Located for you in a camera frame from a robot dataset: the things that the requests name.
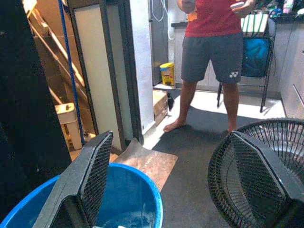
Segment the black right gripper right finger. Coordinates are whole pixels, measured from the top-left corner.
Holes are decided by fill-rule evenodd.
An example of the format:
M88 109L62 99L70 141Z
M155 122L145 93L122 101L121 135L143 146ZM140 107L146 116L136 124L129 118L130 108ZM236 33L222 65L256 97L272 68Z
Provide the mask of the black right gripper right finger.
M261 141L230 135L240 183L256 222L263 228L304 226L304 185Z

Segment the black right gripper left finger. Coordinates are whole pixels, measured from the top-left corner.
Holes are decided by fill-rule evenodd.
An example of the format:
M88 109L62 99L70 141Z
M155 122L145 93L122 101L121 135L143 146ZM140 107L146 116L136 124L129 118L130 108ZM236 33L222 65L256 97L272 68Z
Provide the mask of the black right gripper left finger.
M92 228L106 186L113 132L91 139L57 179L35 228Z

